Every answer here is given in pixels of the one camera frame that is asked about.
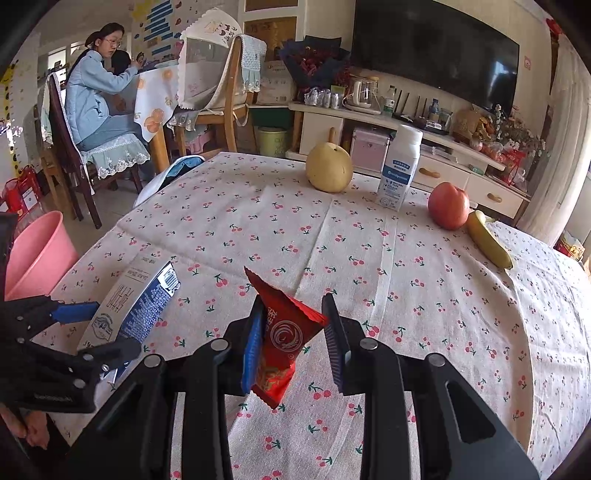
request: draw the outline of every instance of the drawer handle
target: drawer handle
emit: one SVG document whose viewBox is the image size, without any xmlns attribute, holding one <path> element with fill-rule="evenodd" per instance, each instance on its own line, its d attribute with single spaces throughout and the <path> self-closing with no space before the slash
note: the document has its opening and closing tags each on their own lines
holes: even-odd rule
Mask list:
<svg viewBox="0 0 591 480">
<path fill-rule="evenodd" d="M 422 173 L 423 175 L 426 175 L 427 177 L 432 177 L 434 179 L 438 179 L 441 177 L 441 174 L 438 171 L 430 171 L 422 167 L 418 169 L 418 172 Z"/>
<path fill-rule="evenodd" d="M 501 197 L 498 197 L 498 196 L 496 196 L 496 195 L 494 195 L 494 194 L 492 194 L 492 193 L 489 193 L 489 194 L 487 195 L 487 197 L 488 197 L 489 199 L 491 199 L 493 202 L 501 203 L 501 202 L 503 201 L 503 199 L 502 199 Z"/>
</svg>

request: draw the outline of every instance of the barcode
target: barcode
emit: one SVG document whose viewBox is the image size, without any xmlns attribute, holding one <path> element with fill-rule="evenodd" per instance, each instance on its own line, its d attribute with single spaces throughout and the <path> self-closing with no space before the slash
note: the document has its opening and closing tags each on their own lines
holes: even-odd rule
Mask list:
<svg viewBox="0 0 591 480">
<path fill-rule="evenodd" d="M 180 287 L 174 267 L 170 264 L 158 275 L 158 282 L 171 297 L 174 295 L 174 291 Z"/>
<path fill-rule="evenodd" d="M 172 269 L 167 271 L 164 276 L 164 283 L 166 283 L 168 288 L 176 288 L 178 285 L 177 273 Z"/>
</svg>

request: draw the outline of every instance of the light blue jacket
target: light blue jacket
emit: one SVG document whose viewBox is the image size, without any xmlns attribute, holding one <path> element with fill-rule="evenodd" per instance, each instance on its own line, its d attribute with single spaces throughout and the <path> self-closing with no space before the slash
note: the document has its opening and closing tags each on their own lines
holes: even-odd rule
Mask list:
<svg viewBox="0 0 591 480">
<path fill-rule="evenodd" d="M 66 86 L 66 117 L 75 144 L 94 133 L 109 116 L 109 107 L 100 92 L 119 93 L 138 73 L 137 68 L 129 67 L 115 76 L 105 70 L 101 61 L 100 53 L 88 52 L 72 70 Z"/>
</svg>

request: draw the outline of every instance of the human hand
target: human hand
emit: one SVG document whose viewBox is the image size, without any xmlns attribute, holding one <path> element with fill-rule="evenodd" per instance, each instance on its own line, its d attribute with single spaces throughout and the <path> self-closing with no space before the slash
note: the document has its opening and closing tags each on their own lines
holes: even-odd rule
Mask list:
<svg viewBox="0 0 591 480">
<path fill-rule="evenodd" d="M 49 431 L 47 430 L 47 414 L 44 411 L 32 411 L 25 417 L 27 424 L 27 443 L 32 447 L 47 450 Z"/>
<path fill-rule="evenodd" d="M 0 417 L 8 427 L 8 430 L 18 438 L 25 438 L 27 436 L 27 428 L 14 416 L 8 407 L 0 403 Z"/>
</svg>

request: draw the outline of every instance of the table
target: table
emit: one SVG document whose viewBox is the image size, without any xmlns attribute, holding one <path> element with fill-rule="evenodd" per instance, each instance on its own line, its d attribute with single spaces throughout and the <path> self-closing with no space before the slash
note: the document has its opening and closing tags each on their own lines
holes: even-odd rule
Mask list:
<svg viewBox="0 0 591 480">
<path fill-rule="evenodd" d="M 163 125 L 178 106 L 178 66 L 149 70 L 136 75 L 119 94 L 105 95 L 112 113 L 133 113 L 142 127 L 142 136 L 150 142 L 156 172 L 168 168 L 168 150 Z"/>
<path fill-rule="evenodd" d="M 137 253 L 170 257 L 181 288 L 143 345 L 143 355 L 170 359 L 248 314 L 255 292 L 244 265 L 317 310 L 332 292 L 342 315 L 396 352 L 445 354 L 547 478 L 591 417 L 591 285 L 583 270 L 496 223 L 491 228 L 515 264 L 499 271 L 463 229 L 443 231 L 430 220 L 427 193 L 411 189 L 397 213 L 374 203 L 377 179 L 356 174 L 346 192 L 330 195 L 310 186 L 304 168 L 218 155 L 122 218 L 53 297 L 102 301 Z M 54 325 L 37 341 L 73 352 L 85 327 Z M 114 388 L 99 385 L 99 405 Z M 279 408 L 254 394 L 227 397 L 234 478 L 358 478 L 364 411 L 361 396 L 337 393 L 317 335 L 300 353 Z M 52 417 L 70 443 L 90 419 Z M 416 442 L 411 398 L 407 417 Z M 177 432 L 175 478 L 179 442 Z M 393 451 L 393 468 L 398 461 Z"/>
</svg>

